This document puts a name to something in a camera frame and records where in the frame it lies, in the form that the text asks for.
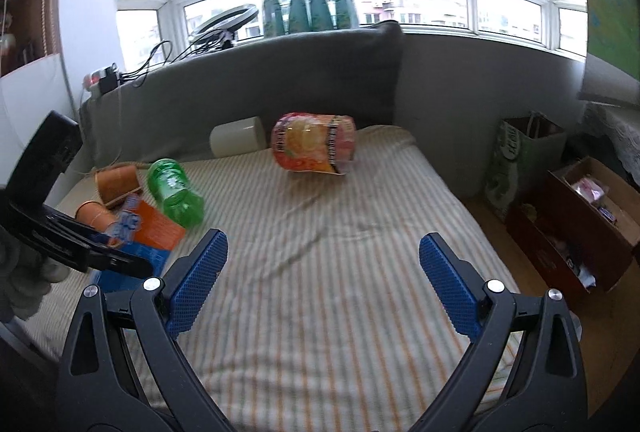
white cylinder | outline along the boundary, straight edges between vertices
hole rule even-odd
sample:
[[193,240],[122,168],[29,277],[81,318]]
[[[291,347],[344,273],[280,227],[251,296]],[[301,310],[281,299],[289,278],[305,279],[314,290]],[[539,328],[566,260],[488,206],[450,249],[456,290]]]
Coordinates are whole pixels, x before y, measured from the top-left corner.
[[214,157],[233,156],[267,148],[264,128],[258,117],[223,123],[213,128],[209,145]]

striped fabric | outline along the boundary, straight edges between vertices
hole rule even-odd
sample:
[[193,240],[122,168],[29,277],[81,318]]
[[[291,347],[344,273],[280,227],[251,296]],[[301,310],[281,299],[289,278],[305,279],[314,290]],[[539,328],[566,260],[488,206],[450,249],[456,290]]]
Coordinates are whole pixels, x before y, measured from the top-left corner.
[[[468,345],[418,263],[424,234],[440,232],[485,279],[516,290],[404,129],[359,131],[343,177],[282,170],[271,151],[184,168],[206,196],[206,217],[169,263],[209,227],[226,232],[229,255],[178,343],[238,430],[386,432],[417,420]],[[86,179],[61,209],[72,214],[95,195]],[[60,356],[88,282],[74,272],[25,324],[50,356]],[[150,402],[162,405],[134,333],[128,338]],[[512,337],[483,405],[497,400],[516,348]]]

open box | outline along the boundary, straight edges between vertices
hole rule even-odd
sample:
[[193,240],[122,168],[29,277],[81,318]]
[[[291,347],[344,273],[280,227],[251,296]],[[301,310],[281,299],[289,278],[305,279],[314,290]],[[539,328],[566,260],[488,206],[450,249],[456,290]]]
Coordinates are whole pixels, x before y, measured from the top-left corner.
[[[616,216],[615,223],[611,223],[572,188],[587,175],[608,187],[601,205]],[[540,215],[552,222],[562,239],[580,248],[585,266],[596,278],[596,286],[604,291],[612,289],[631,261],[640,256],[640,193],[592,157],[586,157],[571,167],[549,172],[540,189],[523,199],[524,202],[527,200]],[[554,258],[552,252],[555,249],[545,234],[531,221],[524,221],[523,217],[522,205],[514,205],[508,216],[507,229],[547,284],[569,290],[574,299],[585,295],[587,290],[582,284],[579,281],[576,284],[568,275],[571,273],[575,277],[571,268],[566,266],[564,269],[561,265],[555,269],[543,267],[544,260],[538,257],[539,251]],[[546,240],[551,250],[541,239]],[[562,257],[557,255],[556,259],[561,260]]]

metal bolt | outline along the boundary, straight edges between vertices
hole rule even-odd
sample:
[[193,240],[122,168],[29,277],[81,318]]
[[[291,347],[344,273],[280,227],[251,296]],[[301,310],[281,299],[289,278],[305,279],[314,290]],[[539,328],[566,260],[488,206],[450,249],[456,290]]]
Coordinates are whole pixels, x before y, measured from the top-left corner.
[[160,279],[158,279],[157,277],[149,277],[148,279],[146,279],[145,284],[143,284],[143,287],[147,291],[154,291],[160,287],[160,284],[161,284]]
[[97,285],[92,284],[91,286],[87,286],[86,288],[84,288],[84,291],[82,292],[82,294],[87,298],[91,298],[91,297],[94,297],[95,295],[98,295]]
[[553,287],[547,291],[547,294],[551,300],[562,300],[562,292],[559,289]]
[[504,284],[497,279],[491,279],[486,283],[486,287],[494,293],[502,293],[504,291]]

blue textured grip pad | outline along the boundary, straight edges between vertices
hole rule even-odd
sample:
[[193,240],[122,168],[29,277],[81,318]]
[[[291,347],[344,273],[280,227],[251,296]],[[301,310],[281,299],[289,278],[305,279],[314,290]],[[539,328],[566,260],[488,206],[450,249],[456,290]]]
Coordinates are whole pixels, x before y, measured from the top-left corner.
[[170,301],[170,318],[166,330],[174,340],[179,333],[188,331],[207,299],[220,271],[226,263],[227,241],[224,232],[218,232],[194,262],[180,287]]
[[475,341],[482,330],[478,321],[478,300],[432,237],[425,235],[422,238],[419,253],[420,266],[436,290],[453,327]]

